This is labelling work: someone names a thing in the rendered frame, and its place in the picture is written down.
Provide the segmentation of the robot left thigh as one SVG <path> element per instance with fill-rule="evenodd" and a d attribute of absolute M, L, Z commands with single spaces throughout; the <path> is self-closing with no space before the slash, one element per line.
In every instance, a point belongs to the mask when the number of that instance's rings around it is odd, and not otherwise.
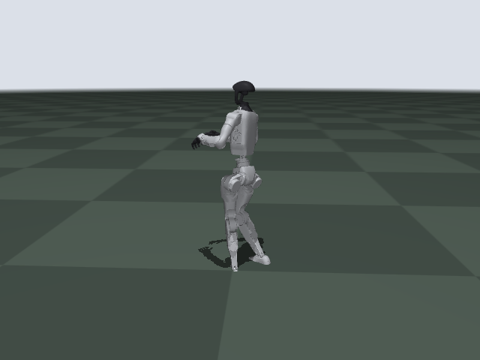
<path fill-rule="evenodd" d="M 220 183 L 220 195 L 223 198 L 225 220 L 229 220 L 229 231 L 235 232 L 239 228 L 239 222 L 236 218 L 236 200 L 238 199 L 237 190 L 240 188 L 242 176 L 238 173 L 225 175 Z"/>

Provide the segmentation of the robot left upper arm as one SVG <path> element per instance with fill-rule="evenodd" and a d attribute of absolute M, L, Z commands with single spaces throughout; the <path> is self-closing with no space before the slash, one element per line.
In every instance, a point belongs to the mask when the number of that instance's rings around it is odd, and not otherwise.
<path fill-rule="evenodd" d="M 217 149 L 223 149 L 226 146 L 226 141 L 236 125 L 241 122 L 242 114 L 240 112 L 229 112 L 226 115 L 226 121 L 220 131 L 220 140 L 213 144 Z"/>

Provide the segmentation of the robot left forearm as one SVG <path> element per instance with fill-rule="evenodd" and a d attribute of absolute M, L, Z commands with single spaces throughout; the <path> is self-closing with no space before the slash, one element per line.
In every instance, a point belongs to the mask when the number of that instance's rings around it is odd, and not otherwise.
<path fill-rule="evenodd" d="M 213 144 L 217 143 L 220 140 L 220 136 L 208 136 L 204 133 L 201 133 L 197 137 L 199 138 L 200 143 L 209 147 L 215 147 Z"/>

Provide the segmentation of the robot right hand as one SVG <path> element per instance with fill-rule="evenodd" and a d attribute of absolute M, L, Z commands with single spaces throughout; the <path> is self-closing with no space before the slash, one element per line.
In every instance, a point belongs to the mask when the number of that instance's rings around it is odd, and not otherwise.
<path fill-rule="evenodd" d="M 209 132 L 205 133 L 205 135 L 208 136 L 219 136 L 220 134 L 216 132 L 215 130 L 210 130 Z"/>

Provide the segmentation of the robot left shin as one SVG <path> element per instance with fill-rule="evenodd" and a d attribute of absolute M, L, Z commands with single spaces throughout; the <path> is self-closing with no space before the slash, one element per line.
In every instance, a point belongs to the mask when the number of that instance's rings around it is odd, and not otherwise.
<path fill-rule="evenodd" d="M 230 232 L 230 224 L 229 220 L 225 220 L 225 230 L 226 230 L 226 243 L 227 243 L 227 248 L 229 251 L 230 255 L 230 260 L 231 260 L 231 267 L 232 270 L 234 270 L 234 266 L 236 270 L 238 269 L 237 265 L 237 251 L 238 251 L 238 233 L 236 232 Z"/>

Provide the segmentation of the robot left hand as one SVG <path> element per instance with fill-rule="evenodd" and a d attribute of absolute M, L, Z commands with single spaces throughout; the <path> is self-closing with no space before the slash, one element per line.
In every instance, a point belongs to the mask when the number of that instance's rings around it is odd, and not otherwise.
<path fill-rule="evenodd" d="M 199 143 L 200 143 L 200 139 L 198 137 L 196 137 L 196 139 L 191 143 L 193 150 L 194 150 L 194 145 L 195 145 L 196 149 L 197 149 L 197 145 L 200 147 Z M 201 145 L 203 145 L 203 144 L 201 143 Z"/>

